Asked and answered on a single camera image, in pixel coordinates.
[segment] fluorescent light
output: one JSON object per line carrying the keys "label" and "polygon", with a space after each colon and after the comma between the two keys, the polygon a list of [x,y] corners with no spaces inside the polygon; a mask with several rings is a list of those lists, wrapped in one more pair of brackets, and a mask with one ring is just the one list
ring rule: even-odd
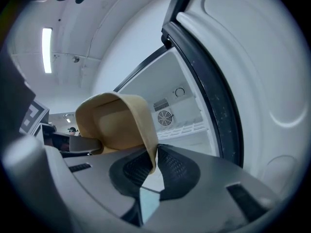
{"label": "fluorescent light", "polygon": [[52,35],[52,29],[44,28],[42,30],[42,57],[43,57],[43,66],[44,66],[44,70],[46,73],[52,73],[51,35]]}

